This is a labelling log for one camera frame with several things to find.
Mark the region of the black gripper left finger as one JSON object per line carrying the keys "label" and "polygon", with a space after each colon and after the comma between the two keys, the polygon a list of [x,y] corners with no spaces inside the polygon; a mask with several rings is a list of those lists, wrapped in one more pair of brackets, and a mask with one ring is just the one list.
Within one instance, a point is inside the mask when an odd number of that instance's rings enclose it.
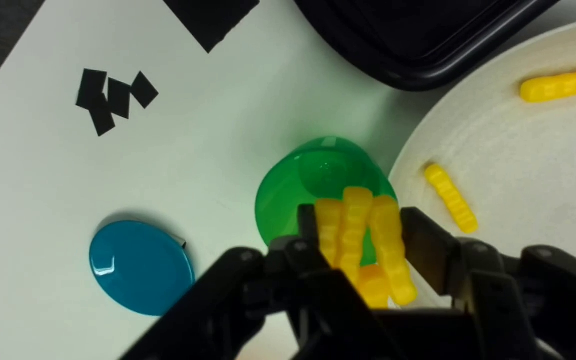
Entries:
{"label": "black gripper left finger", "polygon": [[298,234],[266,255],[227,250],[121,360],[236,360],[275,314],[288,319],[292,360],[379,360],[376,322],[319,250],[317,213],[298,209]]}

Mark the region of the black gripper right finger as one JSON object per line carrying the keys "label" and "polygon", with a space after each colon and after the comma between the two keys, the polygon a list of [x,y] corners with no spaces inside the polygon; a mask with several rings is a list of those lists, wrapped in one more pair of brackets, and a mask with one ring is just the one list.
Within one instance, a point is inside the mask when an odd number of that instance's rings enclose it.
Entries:
{"label": "black gripper right finger", "polygon": [[576,256],[538,245],[512,258],[419,209],[402,211],[402,236],[412,268],[452,298],[400,319],[412,358],[576,360]]}

